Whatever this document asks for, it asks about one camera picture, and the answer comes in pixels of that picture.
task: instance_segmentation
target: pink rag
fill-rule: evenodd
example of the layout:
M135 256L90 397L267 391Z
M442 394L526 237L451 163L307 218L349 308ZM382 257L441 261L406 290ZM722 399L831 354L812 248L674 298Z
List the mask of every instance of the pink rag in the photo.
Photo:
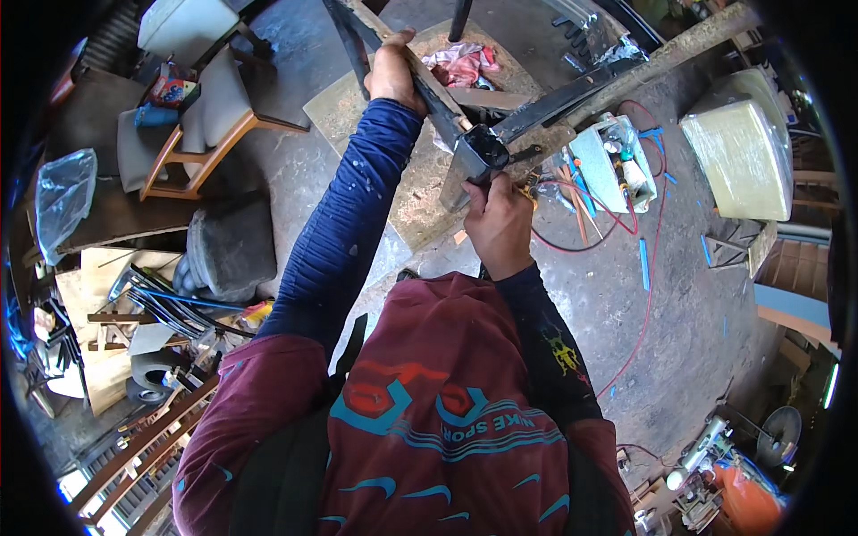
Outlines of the pink rag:
M494 61L492 47L479 43L453 45L431 56L424 56L423 64L446 87L472 87L481 71L500 71L500 66Z

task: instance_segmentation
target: black backpack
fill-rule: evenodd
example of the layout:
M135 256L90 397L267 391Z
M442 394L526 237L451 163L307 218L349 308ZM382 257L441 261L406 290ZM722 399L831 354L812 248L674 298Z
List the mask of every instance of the black backpack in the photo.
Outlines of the black backpack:
M366 315L355 321L345 352L331 377L331 390L317 410L265 439L238 478L230 536L315 536L325 468L328 416L346 372L363 345ZM599 468L572 442L569 446L569 516L564 534L618 536L616 507Z

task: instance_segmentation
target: hand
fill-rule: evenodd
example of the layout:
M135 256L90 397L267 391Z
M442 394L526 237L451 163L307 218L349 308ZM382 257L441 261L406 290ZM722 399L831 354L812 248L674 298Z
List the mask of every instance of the hand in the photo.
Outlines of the hand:
M510 176L498 173L488 195L468 181L462 187L471 198L465 231L492 279L504 280L533 264L530 225L534 205L513 185Z
M414 92L404 56L406 43L415 33L414 28L406 27L384 40L376 51L372 72L364 78L364 86L370 92L370 99L392 99L425 117L426 102Z

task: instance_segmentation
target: person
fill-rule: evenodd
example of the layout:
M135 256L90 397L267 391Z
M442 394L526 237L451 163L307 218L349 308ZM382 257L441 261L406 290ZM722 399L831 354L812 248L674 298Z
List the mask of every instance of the person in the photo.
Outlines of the person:
M426 116L402 55L413 36L377 51L371 101L273 310L223 358L173 483L184 536L634 532L613 423L530 255L531 201L505 173L488 191L463 185L465 229L493 282L397 282L331 388L329 362ZM312 414L321 443L294 439L311 435Z

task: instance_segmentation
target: tire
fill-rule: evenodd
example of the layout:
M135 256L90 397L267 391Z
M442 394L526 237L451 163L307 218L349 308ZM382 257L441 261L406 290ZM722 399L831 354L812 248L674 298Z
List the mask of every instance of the tire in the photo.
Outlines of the tire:
M125 380L125 395L128 400L136 404L146 404L147 406L160 406L170 396L167 391L155 391L149 388L137 385L134 378Z
M188 369L190 361L169 349L131 356L131 377L137 385L150 391L172 392L172 389L165 387L161 381L165 372L176 367Z

